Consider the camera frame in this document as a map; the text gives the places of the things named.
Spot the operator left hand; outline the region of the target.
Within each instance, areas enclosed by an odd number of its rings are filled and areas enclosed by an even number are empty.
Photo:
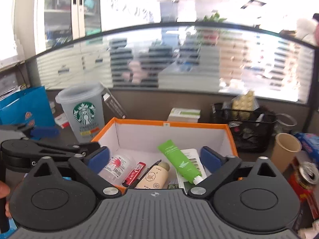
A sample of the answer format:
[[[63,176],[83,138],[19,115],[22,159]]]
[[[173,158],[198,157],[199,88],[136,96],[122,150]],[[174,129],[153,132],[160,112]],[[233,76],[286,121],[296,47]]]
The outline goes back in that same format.
[[[7,197],[10,194],[10,187],[5,184],[4,182],[0,182],[0,198],[1,200],[4,199],[5,206],[1,206],[1,214],[5,214],[7,218],[12,218],[10,209],[9,209],[9,201]]]

